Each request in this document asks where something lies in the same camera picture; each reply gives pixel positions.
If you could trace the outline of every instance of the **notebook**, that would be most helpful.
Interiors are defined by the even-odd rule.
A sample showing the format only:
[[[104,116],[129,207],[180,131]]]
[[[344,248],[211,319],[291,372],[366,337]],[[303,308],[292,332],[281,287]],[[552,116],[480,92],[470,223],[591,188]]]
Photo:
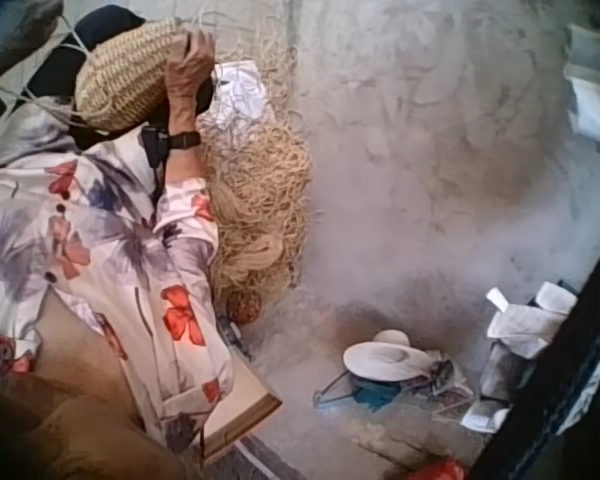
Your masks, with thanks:
[[[204,426],[204,442],[199,443],[198,448],[205,464],[221,457],[236,440],[282,405],[249,361],[237,349],[229,350],[233,361],[233,390],[220,401]]]

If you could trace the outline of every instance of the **hand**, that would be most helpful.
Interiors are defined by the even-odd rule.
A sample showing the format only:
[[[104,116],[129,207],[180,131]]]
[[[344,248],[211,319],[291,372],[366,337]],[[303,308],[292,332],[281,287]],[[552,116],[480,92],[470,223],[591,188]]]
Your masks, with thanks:
[[[196,94],[211,75],[215,56],[216,42],[210,33],[178,34],[167,57],[165,84],[170,104],[188,103],[195,110]]]

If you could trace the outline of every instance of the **white hat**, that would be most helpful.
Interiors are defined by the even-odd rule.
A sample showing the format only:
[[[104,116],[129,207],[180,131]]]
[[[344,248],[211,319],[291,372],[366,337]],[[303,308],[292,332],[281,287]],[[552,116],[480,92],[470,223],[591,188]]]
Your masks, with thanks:
[[[344,364],[358,377],[380,382],[400,382],[430,376],[434,359],[421,350],[386,342],[365,342],[344,352]]]
[[[409,337],[402,330],[382,330],[375,337],[374,342],[395,343],[396,345],[404,345],[410,347],[411,342]]]

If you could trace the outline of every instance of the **small woven ball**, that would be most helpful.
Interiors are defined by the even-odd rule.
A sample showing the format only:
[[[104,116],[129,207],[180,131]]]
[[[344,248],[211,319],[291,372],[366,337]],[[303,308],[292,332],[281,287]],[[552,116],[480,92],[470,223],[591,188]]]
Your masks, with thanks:
[[[256,292],[234,290],[227,297],[227,315],[236,325],[255,322],[261,308],[262,302]]]
[[[96,130],[138,125],[166,98],[167,55],[180,29],[172,18],[122,33],[98,45],[76,79],[76,111]]]

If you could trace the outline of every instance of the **white sun hat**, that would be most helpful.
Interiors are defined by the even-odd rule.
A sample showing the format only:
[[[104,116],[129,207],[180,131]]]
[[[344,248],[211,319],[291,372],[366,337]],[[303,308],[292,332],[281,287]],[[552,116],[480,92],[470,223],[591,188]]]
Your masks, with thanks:
[[[375,341],[349,347],[343,360],[354,375],[379,382],[401,382],[420,375],[430,377],[435,363],[421,350]]]

